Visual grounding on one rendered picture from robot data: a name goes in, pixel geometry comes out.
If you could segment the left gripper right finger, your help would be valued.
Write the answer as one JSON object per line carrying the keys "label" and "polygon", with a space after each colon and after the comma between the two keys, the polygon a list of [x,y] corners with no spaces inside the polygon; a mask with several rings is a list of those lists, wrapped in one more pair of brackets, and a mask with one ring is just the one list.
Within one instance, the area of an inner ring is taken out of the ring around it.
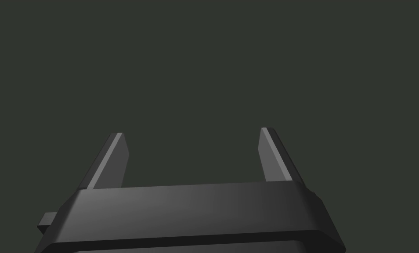
{"label": "left gripper right finger", "polygon": [[258,153],[266,181],[295,181],[305,185],[274,128],[260,129]]}

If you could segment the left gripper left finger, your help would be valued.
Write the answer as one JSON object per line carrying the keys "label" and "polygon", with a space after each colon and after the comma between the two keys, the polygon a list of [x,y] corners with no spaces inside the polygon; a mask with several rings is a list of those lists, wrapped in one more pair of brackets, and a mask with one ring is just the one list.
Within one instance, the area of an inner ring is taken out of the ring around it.
{"label": "left gripper left finger", "polygon": [[77,189],[120,188],[128,158],[124,133],[111,133]]}

